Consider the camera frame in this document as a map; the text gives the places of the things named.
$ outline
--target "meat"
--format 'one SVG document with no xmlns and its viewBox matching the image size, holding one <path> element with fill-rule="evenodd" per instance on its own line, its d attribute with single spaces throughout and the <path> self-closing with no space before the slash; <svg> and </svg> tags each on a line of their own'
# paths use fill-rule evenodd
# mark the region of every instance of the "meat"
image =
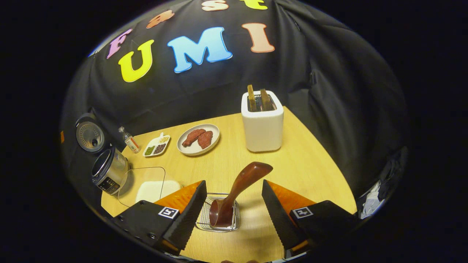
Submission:
<svg viewBox="0 0 468 263">
<path fill-rule="evenodd" d="M 200 134 L 204 133 L 205 131 L 206 131 L 205 129 L 196 129 L 196 130 L 191 131 L 187 135 L 187 139 L 185 139 L 185 141 L 182 143 L 182 146 L 187 147 L 187 146 L 192 145 L 192 143 L 198 139 Z"/>
<path fill-rule="evenodd" d="M 202 149 L 205 149 L 208 146 L 210 146 L 212 138 L 213 138 L 212 131 L 204 132 L 198 137 L 198 145 L 200 145 Z"/>
</svg>

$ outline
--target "white tray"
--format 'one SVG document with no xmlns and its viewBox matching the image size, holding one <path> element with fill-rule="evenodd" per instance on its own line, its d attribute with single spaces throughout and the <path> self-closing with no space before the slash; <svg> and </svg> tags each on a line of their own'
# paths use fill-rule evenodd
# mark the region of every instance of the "white tray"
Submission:
<svg viewBox="0 0 468 263">
<path fill-rule="evenodd" d="M 159 141 L 163 138 L 168 138 L 167 141 L 165 142 L 162 142 L 160 143 Z M 148 146 L 146 146 L 145 150 L 143 151 L 143 156 L 145 157 L 151 157 L 151 156 L 156 156 L 156 155 L 161 155 L 163 154 L 165 151 L 166 151 L 166 148 L 168 147 L 168 144 L 169 144 L 169 141 L 171 140 L 171 137 L 169 135 L 164 135 L 163 132 L 161 132 L 161 135 L 157 138 L 154 138 L 152 139 L 149 143 L 148 143 Z M 154 153 L 154 151 L 156 150 L 156 148 L 158 147 L 158 145 L 162 145 L 162 144 L 166 144 L 164 146 L 164 149 L 160 152 L 160 153 Z M 146 153 L 146 150 L 150 147 L 153 147 L 154 146 L 154 149 L 152 150 L 151 154 L 149 155 L 145 155 Z"/>
<path fill-rule="evenodd" d="M 198 140 L 194 141 L 192 145 L 188 147 L 182 146 L 182 143 L 187 139 L 187 135 L 191 131 L 196 130 L 196 129 L 205 129 L 205 131 L 213 132 L 213 138 L 211 138 L 210 146 L 208 146 L 205 149 L 202 149 L 202 147 L 198 144 Z M 177 149 L 179 149 L 179 151 L 185 155 L 190 155 L 190 156 L 201 155 L 213 149 L 213 147 L 218 143 L 220 136 L 221 136 L 221 133 L 219 132 L 219 128 L 216 125 L 213 125 L 213 124 L 197 125 L 195 127 L 188 129 L 179 137 L 179 140 L 177 141 Z"/>
</svg>

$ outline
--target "white cloth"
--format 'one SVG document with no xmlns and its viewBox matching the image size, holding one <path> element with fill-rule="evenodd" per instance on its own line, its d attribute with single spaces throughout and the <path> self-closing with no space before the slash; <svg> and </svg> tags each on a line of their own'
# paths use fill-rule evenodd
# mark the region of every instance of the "white cloth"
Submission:
<svg viewBox="0 0 468 263">
<path fill-rule="evenodd" d="M 159 199 L 180 190 L 181 186 L 176 181 L 149 181 L 141 184 L 138 189 L 135 203 L 145 200 L 154 203 Z"/>
<path fill-rule="evenodd" d="M 374 214 L 383 204 L 385 199 L 379 201 L 380 181 L 378 181 L 367 194 L 366 202 L 363 204 L 363 210 L 359 218 L 364 219 Z"/>
</svg>

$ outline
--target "wire basket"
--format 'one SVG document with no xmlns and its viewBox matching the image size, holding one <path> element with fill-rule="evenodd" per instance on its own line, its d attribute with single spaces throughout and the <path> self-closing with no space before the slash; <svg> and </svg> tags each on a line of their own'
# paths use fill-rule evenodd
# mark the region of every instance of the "wire basket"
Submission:
<svg viewBox="0 0 468 263">
<path fill-rule="evenodd" d="M 220 195 L 220 197 L 212 197 L 208 195 Z M 228 227 L 215 227 L 210 224 L 210 207 L 211 203 L 214 200 L 221 200 L 224 199 L 225 196 L 228 194 L 226 193 L 207 193 L 207 197 L 205 202 L 203 203 L 202 211 L 200 212 L 195 227 L 200 230 L 211 231 L 211 232 L 218 232 L 218 233 L 226 233 L 231 232 L 234 230 L 239 229 L 239 225 L 241 222 L 241 214 L 239 212 L 239 204 L 237 201 L 234 201 L 233 206 L 233 221 L 232 224 Z"/>
</svg>

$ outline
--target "white toaster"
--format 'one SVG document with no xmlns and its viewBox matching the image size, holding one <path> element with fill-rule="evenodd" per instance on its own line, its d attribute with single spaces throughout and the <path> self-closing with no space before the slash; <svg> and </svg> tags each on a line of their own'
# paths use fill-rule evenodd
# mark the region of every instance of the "white toaster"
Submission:
<svg viewBox="0 0 468 263">
<path fill-rule="evenodd" d="M 274 110 L 249 111 L 249 93 L 242 96 L 241 113 L 244 122 L 245 141 L 251 152 L 275 151 L 283 143 L 283 117 L 285 111 L 275 94 L 269 90 Z M 254 91 L 254 96 L 260 97 L 260 91 Z"/>
</svg>

